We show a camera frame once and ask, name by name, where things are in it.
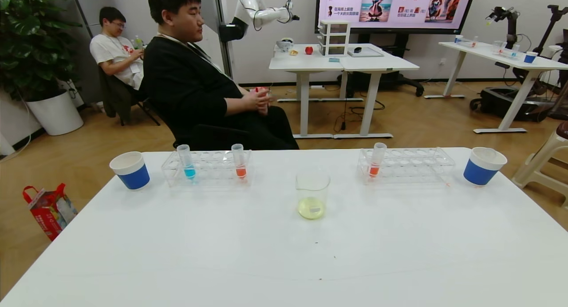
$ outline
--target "orange liquid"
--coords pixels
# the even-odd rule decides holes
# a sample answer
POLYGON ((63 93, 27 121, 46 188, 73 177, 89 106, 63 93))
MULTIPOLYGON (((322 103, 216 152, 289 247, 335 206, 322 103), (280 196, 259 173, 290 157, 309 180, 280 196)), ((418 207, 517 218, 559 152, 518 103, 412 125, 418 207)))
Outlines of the orange liquid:
POLYGON ((239 178, 247 177, 247 169, 246 168, 237 168, 237 176, 239 176, 239 178))
POLYGON ((371 167, 371 171, 369 172, 369 174, 371 174, 371 176, 377 176, 379 174, 379 168, 371 167))

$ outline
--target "man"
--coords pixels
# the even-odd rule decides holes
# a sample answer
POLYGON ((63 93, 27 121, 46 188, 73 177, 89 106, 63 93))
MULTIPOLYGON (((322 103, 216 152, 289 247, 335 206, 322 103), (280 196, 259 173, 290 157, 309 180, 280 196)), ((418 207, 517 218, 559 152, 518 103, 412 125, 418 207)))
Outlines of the man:
POLYGON ((250 133, 249 149, 298 149, 284 111, 269 106, 268 91, 239 87, 194 44, 203 40, 201 0, 148 4, 158 36, 146 48, 142 90, 170 127, 187 135, 198 124, 231 127, 250 133))
POLYGON ((126 18, 116 8, 101 9, 99 23, 101 34, 91 40, 91 55, 107 75, 114 75, 135 90, 144 78, 144 66, 140 59, 143 49, 135 50, 132 43, 121 37, 126 18))

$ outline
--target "red paper bag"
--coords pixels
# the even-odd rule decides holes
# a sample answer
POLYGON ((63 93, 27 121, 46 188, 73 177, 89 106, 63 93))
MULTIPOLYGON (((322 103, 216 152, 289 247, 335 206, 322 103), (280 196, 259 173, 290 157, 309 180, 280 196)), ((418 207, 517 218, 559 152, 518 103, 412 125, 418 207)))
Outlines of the red paper bag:
POLYGON ((53 192, 44 189, 38 192, 33 186, 26 186, 22 192, 28 209, 51 241, 77 216, 77 210, 65 195, 64 188, 65 184, 60 184, 53 192), (34 198, 26 192, 29 189, 36 191, 34 198))

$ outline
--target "white flower pot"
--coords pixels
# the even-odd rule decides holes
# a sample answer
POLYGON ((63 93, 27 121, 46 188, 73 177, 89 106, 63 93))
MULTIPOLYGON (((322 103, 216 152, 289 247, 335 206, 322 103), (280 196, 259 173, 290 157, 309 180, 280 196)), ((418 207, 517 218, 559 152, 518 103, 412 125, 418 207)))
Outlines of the white flower pot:
POLYGON ((49 135, 62 135, 83 126, 83 119, 67 91, 43 101, 26 104, 49 135))

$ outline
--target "blue cup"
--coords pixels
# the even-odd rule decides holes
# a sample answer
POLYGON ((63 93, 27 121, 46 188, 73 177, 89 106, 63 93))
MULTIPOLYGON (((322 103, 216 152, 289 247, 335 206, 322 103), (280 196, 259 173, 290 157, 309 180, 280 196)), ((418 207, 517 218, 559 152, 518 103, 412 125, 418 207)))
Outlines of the blue cup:
POLYGON ((108 165, 130 190, 142 189, 150 182, 150 175, 140 152, 121 154, 108 165))
POLYGON ((527 54, 525 55, 525 63, 533 63, 537 55, 537 52, 527 52, 527 54))
POLYGON ((463 177, 475 185, 485 186, 505 164, 505 155, 487 147, 475 147, 471 150, 463 177))

